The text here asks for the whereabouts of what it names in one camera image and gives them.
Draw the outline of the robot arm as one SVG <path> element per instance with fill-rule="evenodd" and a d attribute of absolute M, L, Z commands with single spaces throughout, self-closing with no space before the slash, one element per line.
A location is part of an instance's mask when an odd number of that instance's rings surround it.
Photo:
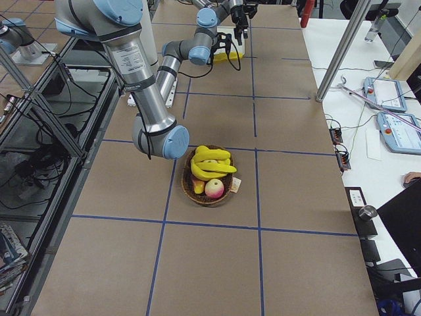
<path fill-rule="evenodd" d="M 135 146 L 149 157 L 178 159 L 189 145 L 187 128 L 165 107 L 141 35 L 142 1 L 56 1 L 61 33 L 100 42 L 110 64 L 131 93 L 139 113 L 132 130 Z"/>
<path fill-rule="evenodd" d="M 248 11 L 244 1 L 190 1 L 198 8 L 195 33 L 191 39 L 171 41 L 163 45 L 162 65 L 157 71 L 157 85 L 164 100 L 168 99 L 179 69 L 184 61 L 203 66 L 212 65 L 213 55 L 218 49 L 230 54 L 248 38 L 249 19 L 255 14 L 256 5 Z M 230 17 L 234 33 L 218 31 L 218 26 Z"/>

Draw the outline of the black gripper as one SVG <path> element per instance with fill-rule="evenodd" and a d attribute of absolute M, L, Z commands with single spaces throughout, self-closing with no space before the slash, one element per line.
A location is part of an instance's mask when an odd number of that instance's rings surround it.
<path fill-rule="evenodd" d="M 248 38 L 248 21 L 243 8 L 243 0 L 230 0 L 230 15 L 232 22 L 235 24 L 234 37 L 237 41 L 241 41 L 241 33 L 243 39 Z"/>

